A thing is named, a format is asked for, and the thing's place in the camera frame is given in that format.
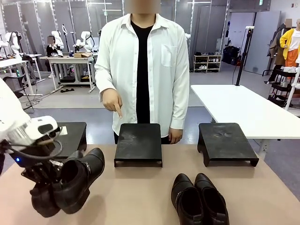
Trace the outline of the person's left hand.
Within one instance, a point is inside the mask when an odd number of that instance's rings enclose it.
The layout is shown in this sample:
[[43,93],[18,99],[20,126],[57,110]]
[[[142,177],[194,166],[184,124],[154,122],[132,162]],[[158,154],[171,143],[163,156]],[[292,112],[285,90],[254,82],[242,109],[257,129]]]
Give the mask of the person's left hand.
[[169,129],[169,142],[170,144],[178,143],[183,137],[183,130],[182,129]]

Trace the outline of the person's right hand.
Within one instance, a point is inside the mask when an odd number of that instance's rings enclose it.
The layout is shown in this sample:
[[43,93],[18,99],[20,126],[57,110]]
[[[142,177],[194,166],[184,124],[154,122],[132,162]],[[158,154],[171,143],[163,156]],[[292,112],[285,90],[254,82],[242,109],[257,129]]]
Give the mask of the person's right hand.
[[101,94],[104,107],[111,112],[116,112],[122,118],[122,100],[118,92],[115,89],[106,89]]

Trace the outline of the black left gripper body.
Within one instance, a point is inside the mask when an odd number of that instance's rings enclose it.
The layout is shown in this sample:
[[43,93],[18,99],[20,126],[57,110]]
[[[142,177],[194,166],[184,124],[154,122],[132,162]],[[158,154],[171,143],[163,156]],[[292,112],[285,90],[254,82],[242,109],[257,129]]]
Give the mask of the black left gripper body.
[[13,160],[23,168],[23,177],[35,183],[54,183],[50,175],[50,160],[54,160],[53,157],[27,157],[18,152],[13,154]]

